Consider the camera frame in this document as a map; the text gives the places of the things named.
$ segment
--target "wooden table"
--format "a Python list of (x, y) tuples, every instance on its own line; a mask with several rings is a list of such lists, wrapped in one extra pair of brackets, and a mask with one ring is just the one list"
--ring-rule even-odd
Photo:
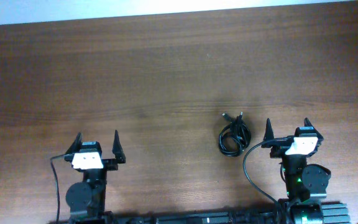
[[(108, 174), (106, 209), (183, 212), (269, 202), (242, 156), (223, 156), (221, 113), (244, 112), (260, 142), (308, 117), (324, 136), (309, 162), (332, 171), (328, 201), (358, 222), (358, 2), (0, 26), (0, 223), (47, 223), (49, 158), (78, 131), (127, 164)], [(285, 198), (277, 159), (249, 157), (255, 183)], [(81, 174), (56, 162), (65, 192)]]

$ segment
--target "wood grain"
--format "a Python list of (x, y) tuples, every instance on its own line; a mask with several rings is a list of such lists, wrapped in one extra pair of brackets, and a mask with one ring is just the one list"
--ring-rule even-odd
[[(269, 202), (220, 154), (222, 112), (245, 114), (251, 145), (308, 117), (325, 140), (328, 201), (358, 222), (358, 1), (0, 26), (0, 223), (56, 212), (49, 158), (82, 131), (127, 164), (108, 174), (106, 208), (183, 212)], [(249, 172), (286, 197), (279, 160), (253, 152)], [(81, 174), (56, 163), (64, 195)]]

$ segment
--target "cable connector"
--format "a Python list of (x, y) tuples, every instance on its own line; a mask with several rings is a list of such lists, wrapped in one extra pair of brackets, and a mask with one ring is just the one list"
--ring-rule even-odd
[[(225, 156), (240, 156), (244, 152), (244, 149), (249, 146), (251, 132), (242, 120), (242, 112), (237, 118), (232, 118), (227, 113), (223, 113), (222, 116), (230, 124), (219, 134), (219, 150)], [(237, 149), (226, 147), (224, 143), (226, 138), (231, 138), (237, 145)]]

